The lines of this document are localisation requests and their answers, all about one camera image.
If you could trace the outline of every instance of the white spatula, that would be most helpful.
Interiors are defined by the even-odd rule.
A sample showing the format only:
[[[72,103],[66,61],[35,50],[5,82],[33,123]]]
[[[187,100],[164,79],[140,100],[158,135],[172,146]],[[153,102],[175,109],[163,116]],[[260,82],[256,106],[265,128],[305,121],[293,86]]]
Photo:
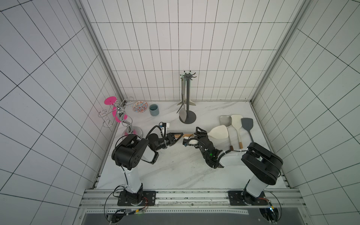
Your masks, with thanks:
[[[243,148],[243,143],[240,137],[240,128],[242,127],[241,119],[243,118],[242,115],[231,115],[231,125],[235,128],[236,132],[238,133],[238,140],[239,140],[239,148]]]
[[[228,129],[225,125],[217,126],[211,129],[207,135],[216,138],[216,139],[224,139],[229,136]]]

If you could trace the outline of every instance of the black mount plate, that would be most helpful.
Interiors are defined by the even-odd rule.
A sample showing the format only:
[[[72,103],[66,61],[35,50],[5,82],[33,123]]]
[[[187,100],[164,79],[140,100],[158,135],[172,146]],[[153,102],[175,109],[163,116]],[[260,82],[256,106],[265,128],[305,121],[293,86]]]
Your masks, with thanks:
[[[143,191],[143,197],[146,197],[148,199],[148,206],[154,206],[155,205],[155,199],[156,199],[156,191]],[[146,201],[143,199],[139,205],[137,206],[145,206]],[[117,201],[118,206],[134,206],[130,202],[126,200],[125,197],[125,191],[120,192],[119,199]]]
[[[242,192],[243,191],[228,191],[231,206],[247,206],[247,204],[245,202],[243,202],[243,200],[241,198]],[[259,198],[265,198],[264,192],[261,193]],[[252,205],[253,206],[267,206],[268,203],[263,199],[258,199]]]

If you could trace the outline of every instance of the patterned plate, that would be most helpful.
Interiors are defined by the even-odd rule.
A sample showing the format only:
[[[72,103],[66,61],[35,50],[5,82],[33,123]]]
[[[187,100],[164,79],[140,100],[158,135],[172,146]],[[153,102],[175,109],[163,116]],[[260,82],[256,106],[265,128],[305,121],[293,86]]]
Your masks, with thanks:
[[[135,103],[135,105],[132,107],[132,109],[135,112],[144,112],[148,108],[148,103],[145,101],[138,101]]]

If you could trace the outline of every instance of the wooden handle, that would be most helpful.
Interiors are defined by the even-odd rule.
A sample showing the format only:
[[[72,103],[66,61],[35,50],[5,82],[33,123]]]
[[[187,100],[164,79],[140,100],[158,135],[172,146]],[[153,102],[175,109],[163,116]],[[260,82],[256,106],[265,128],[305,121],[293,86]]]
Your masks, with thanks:
[[[191,137],[193,136],[194,134],[184,134],[183,137]],[[175,134],[174,135],[175,138],[179,138],[180,137],[180,134]]]

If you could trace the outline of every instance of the marble countertop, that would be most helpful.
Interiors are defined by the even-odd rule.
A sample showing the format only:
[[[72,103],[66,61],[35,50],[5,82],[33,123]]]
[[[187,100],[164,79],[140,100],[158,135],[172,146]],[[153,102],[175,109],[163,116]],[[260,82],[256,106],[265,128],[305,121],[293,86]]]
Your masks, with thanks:
[[[197,126],[210,132],[212,128],[220,125],[219,116],[221,115],[240,114],[243,117],[253,118],[254,127],[251,134],[254,141],[269,149],[249,102],[196,102],[196,106],[190,106],[190,110],[197,116],[196,121],[192,124],[180,122],[179,115],[176,113],[180,107],[177,102],[148,102],[148,104],[149,106],[157,104],[159,115],[151,116],[149,109],[143,113],[134,112],[132,109],[126,110],[126,113],[134,120],[133,125],[142,129],[144,137],[153,126],[160,122],[170,123],[167,132],[192,134]],[[118,126],[97,189],[114,189],[118,185],[126,184],[122,169],[116,166],[111,159],[112,149],[124,130],[124,126]],[[234,149],[239,149],[235,128],[230,126],[228,131]],[[153,132],[160,136],[158,129]],[[251,142],[250,136],[243,128],[240,129],[240,135],[245,149]],[[228,138],[221,140],[210,138],[210,140],[219,150],[229,149]],[[139,162],[139,176],[144,189],[242,189],[253,176],[246,166],[212,169],[205,163],[199,149],[192,146],[185,147],[182,145],[182,141],[180,139],[175,145],[167,149],[160,149],[158,151],[159,158],[153,165],[143,161]],[[286,188],[286,186],[279,177],[275,185],[267,188]]]

